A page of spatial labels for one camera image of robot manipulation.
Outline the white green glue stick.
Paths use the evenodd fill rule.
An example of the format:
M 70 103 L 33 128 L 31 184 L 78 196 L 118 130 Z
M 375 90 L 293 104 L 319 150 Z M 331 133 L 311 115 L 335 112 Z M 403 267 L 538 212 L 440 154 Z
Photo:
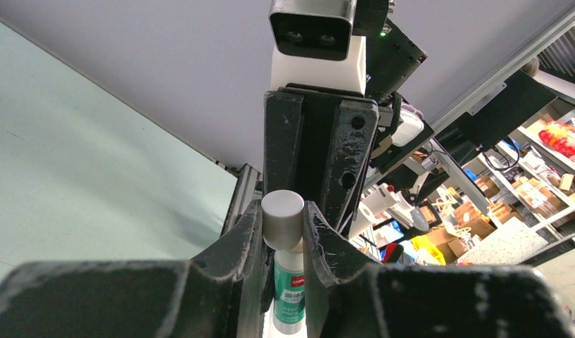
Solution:
M 282 334 L 296 334 L 302 328 L 304 317 L 303 254 L 275 251 L 273 325 Z

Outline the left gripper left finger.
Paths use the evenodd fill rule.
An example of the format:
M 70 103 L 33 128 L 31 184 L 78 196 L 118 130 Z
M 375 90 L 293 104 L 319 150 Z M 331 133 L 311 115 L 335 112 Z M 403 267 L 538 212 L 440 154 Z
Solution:
M 187 261 L 37 261 L 0 284 L 0 337 L 259 337 L 262 208 Z

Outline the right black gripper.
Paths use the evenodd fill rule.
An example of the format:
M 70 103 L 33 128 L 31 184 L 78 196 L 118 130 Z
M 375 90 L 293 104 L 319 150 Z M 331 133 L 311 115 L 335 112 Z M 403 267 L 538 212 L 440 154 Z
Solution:
M 384 181 L 434 133 L 398 92 L 427 55 L 392 21 L 394 7 L 393 1 L 359 1 L 356 6 L 353 32 L 367 38 L 368 99 L 343 100 L 336 107 L 319 207 L 335 230 L 368 156 L 366 189 Z M 295 187 L 302 105 L 300 94 L 265 94 L 264 195 Z

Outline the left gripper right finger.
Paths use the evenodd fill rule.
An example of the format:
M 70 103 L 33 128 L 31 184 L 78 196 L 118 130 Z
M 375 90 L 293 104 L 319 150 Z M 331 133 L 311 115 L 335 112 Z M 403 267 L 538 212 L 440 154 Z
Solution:
M 303 209 L 309 337 L 575 337 L 543 276 L 522 265 L 396 265 Z

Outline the white glue stick cap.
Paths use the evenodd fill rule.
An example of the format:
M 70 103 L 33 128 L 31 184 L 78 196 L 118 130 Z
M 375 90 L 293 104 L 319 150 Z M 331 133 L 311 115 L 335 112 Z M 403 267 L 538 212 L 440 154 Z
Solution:
M 270 192 L 261 200 L 263 237 L 275 251 L 292 251 L 303 236 L 303 198 L 290 190 Z

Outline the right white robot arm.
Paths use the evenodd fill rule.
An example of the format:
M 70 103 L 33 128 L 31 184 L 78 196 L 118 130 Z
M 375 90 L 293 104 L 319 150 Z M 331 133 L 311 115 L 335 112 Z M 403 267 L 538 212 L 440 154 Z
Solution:
M 426 54 L 390 19 L 392 1 L 273 1 L 263 192 L 291 190 L 337 230 L 363 189 L 432 135 L 398 93 Z

